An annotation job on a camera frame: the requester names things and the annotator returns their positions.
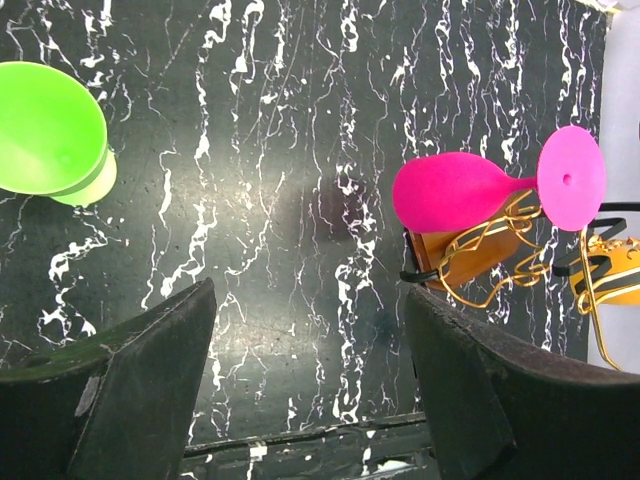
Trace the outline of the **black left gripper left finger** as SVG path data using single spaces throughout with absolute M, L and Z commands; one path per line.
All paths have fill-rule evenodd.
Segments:
M 178 478 L 216 312 L 206 278 L 2 371 L 2 478 Z

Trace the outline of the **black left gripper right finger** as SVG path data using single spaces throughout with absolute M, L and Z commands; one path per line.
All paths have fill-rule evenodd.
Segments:
M 639 378 L 533 346 L 421 287 L 404 321 L 444 479 L 635 479 Z

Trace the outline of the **orange wine glass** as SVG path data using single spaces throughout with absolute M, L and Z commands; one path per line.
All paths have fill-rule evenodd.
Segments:
M 591 279 L 598 304 L 639 304 L 639 251 L 621 246 L 589 254 Z

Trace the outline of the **green wine glass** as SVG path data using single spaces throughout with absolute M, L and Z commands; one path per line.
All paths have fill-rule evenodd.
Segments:
M 106 119 L 85 86 L 44 64 L 3 62 L 1 188 L 86 206 L 116 178 Z

